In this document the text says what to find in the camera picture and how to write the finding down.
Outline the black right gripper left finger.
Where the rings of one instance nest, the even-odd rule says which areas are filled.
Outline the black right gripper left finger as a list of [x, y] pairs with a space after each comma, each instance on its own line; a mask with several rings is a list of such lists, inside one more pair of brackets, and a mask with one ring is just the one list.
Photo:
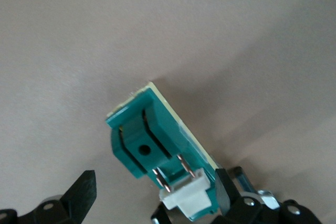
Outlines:
[[1, 210], [1, 223], [82, 223], [96, 200], [96, 174], [84, 171], [60, 199], [51, 199], [19, 216], [15, 209]]

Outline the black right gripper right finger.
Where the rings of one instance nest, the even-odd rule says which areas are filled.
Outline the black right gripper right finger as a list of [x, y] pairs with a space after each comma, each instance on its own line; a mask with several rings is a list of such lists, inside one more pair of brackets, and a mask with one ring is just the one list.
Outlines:
[[229, 170], [215, 171], [216, 200], [221, 215], [212, 223], [320, 223], [307, 207], [293, 199], [279, 202], [279, 208], [268, 208], [256, 199], [242, 196], [239, 183], [233, 180]]

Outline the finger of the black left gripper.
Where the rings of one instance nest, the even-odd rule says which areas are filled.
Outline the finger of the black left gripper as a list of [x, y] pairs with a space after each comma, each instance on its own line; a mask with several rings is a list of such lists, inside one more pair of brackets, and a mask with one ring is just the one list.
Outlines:
[[242, 196], [256, 199], [268, 208], [279, 208], [279, 202], [273, 193], [268, 190], [256, 190], [241, 166], [230, 168], [228, 173], [233, 180], [239, 183], [241, 187], [240, 194]]
[[151, 216], [153, 224], [171, 224], [169, 216], [163, 204], [159, 204]]

